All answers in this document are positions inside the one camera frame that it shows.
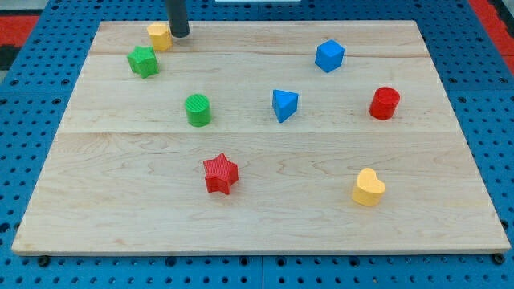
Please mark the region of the black cylindrical robot arm tip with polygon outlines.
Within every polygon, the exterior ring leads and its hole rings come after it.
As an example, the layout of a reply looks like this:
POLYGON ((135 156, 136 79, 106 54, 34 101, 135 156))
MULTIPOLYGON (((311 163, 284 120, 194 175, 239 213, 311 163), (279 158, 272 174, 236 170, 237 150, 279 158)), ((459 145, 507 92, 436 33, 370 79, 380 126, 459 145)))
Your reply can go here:
POLYGON ((190 26, 185 0, 165 0, 171 35, 185 38, 190 34, 190 26))

